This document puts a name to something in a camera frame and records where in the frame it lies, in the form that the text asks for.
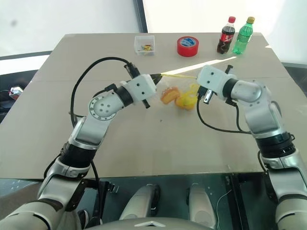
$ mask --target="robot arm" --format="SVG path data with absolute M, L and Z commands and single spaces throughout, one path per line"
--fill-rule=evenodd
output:
M 268 88 L 254 80 L 237 80 L 235 75 L 212 66 L 203 67 L 197 82 L 201 85 L 199 98 L 212 91 L 221 100 L 235 100 L 244 106 L 246 123 L 268 168 L 267 192 L 279 202 L 276 223 L 281 230 L 290 229 L 289 226 L 303 229 L 300 226 L 307 226 L 307 170 Z
M 64 212 L 77 207 L 86 187 L 83 178 L 117 112 L 139 101 L 147 104 L 146 99 L 155 93 L 151 76 L 141 74 L 121 82 L 107 96 L 94 97 L 88 105 L 88 116 L 78 121 L 61 156 L 49 168 L 37 200 L 22 205 L 0 221 L 0 229 L 57 229 Z

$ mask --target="green soda bottle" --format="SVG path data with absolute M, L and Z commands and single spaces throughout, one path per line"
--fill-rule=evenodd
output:
M 253 23 L 255 21 L 254 17 L 248 17 L 246 24 L 240 29 L 238 37 L 236 38 L 236 43 L 233 48 L 235 54 L 243 54 L 250 38 L 253 34 Z

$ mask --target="red bottle cap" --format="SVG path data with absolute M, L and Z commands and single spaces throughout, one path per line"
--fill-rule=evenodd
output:
M 229 22 L 229 23 L 234 23 L 235 20 L 236 20 L 236 17 L 230 16 L 229 19 L 228 19 L 228 22 Z

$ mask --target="gray table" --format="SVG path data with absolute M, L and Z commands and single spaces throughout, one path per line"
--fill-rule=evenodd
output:
M 133 62 L 142 73 L 160 73 L 192 66 L 182 74 L 196 76 L 204 63 L 225 69 L 234 66 L 240 79 L 264 82 L 278 101 L 288 131 L 307 161 L 307 100 L 261 34 L 255 33 L 241 56 L 216 53 L 218 33 L 188 34 L 200 41 L 194 57 L 181 57 L 176 41 L 186 34 L 155 34 L 155 56 L 137 56 L 136 34 L 68 34 L 63 37 L 0 125 L 0 177 L 42 178 L 72 131 L 68 114 L 71 91 L 79 76 L 95 60 L 116 56 Z M 128 80 L 123 64 L 110 61 L 92 69 L 78 88 L 75 112 L 87 114 L 92 95 L 111 83 Z M 161 92 L 169 86 L 186 90 L 193 79 L 163 78 L 157 94 L 119 112 L 96 154 L 101 177 L 185 173 L 259 171 L 257 145 L 250 135 L 227 134 L 202 125 L 196 111 L 164 105 Z M 240 122 L 247 130 L 241 109 Z M 235 129 L 235 109 L 214 97 L 202 105 L 211 125 Z

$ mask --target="green bottle cap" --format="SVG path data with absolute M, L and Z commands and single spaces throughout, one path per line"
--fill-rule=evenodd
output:
M 254 17 L 248 17 L 248 20 L 246 22 L 249 23 L 249 24 L 253 24 L 254 21 L 255 21 Z

